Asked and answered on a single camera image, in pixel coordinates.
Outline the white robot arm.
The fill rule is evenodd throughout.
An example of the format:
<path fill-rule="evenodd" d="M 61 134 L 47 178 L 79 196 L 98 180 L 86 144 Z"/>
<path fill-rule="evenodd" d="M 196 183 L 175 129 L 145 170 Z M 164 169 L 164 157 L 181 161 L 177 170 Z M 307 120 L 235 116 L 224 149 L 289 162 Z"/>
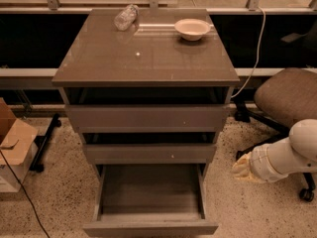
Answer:
<path fill-rule="evenodd" d="M 235 179 L 258 183 L 276 182 L 290 174 L 316 171 L 316 119 L 295 123 L 286 138 L 254 147 L 232 166 Z"/>

